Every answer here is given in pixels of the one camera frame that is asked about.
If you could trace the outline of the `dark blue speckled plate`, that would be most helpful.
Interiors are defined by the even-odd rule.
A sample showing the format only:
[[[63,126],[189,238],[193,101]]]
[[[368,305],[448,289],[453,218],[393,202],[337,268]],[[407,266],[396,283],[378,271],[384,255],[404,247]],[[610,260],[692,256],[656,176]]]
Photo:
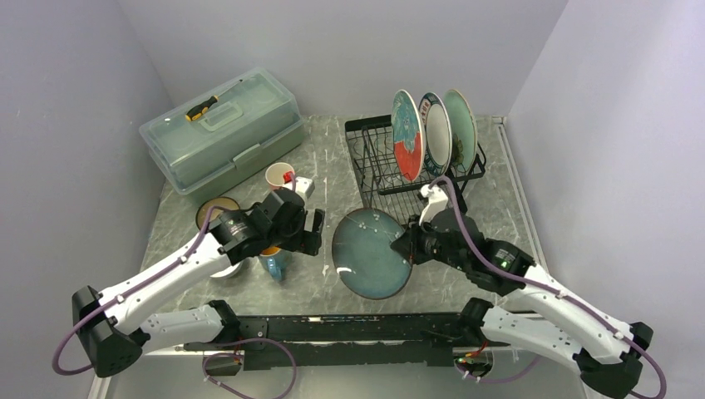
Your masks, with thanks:
[[[391,248],[404,228],[379,209],[355,209],[338,223],[333,235],[333,263],[343,284],[356,295],[382,300],[407,284],[412,267]]]

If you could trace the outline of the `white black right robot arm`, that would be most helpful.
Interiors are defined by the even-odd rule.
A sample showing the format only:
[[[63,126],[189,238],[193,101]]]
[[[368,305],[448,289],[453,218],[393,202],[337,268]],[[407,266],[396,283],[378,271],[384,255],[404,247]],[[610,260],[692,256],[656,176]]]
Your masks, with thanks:
[[[457,321],[461,340],[469,345],[508,343],[549,358],[605,397],[634,393],[653,329],[611,318],[566,289],[525,251],[485,237],[467,216],[462,221],[457,222],[453,209],[430,223],[414,216],[390,247],[412,264],[436,260],[462,271],[477,287],[522,303],[541,318],[513,315],[471,298]]]

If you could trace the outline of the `red teal rimmed plate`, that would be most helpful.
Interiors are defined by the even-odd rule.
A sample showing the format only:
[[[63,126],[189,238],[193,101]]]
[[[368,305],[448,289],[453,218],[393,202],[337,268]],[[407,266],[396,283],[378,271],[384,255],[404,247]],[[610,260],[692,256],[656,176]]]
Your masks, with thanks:
[[[444,175],[451,164],[452,132],[449,116],[441,98],[427,92],[418,107],[426,137],[424,166],[437,177]]]

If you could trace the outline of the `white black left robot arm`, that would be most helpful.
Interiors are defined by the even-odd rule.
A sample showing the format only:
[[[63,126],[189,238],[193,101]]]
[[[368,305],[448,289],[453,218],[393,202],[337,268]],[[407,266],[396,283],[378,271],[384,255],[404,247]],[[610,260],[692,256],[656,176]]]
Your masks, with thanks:
[[[72,295],[72,332],[98,377],[114,376],[144,353],[181,343],[232,347],[241,336],[240,321],[224,300],[173,313],[159,313],[159,308],[270,247],[315,256],[322,245],[324,210],[314,211],[312,228],[306,230],[305,200],[286,188],[269,192],[248,209],[219,211],[184,247],[142,273],[101,291],[85,286]]]

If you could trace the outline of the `light blue flower plate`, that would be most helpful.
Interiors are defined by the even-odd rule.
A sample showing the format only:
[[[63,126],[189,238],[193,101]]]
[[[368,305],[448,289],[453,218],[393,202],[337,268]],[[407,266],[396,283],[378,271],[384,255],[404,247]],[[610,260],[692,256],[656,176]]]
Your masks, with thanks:
[[[459,173],[467,174],[476,158],[476,118],[466,98],[458,90],[448,90],[443,101],[453,134],[454,155],[451,163]]]

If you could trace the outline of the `blue mug orange inside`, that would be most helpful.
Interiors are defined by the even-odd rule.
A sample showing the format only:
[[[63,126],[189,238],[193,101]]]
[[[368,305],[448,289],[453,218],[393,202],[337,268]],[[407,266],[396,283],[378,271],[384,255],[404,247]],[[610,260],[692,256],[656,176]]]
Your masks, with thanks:
[[[285,279],[286,268],[292,261],[292,255],[279,247],[269,247],[258,256],[258,259],[272,279],[282,282]]]

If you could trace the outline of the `red teal flower plate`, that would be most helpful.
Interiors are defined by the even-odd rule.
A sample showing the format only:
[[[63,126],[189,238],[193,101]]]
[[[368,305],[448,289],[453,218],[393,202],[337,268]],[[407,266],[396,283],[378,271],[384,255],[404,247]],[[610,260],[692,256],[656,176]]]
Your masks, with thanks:
[[[417,106],[406,90],[395,93],[392,102],[393,153],[401,177],[415,181],[423,167],[425,157],[424,128]]]

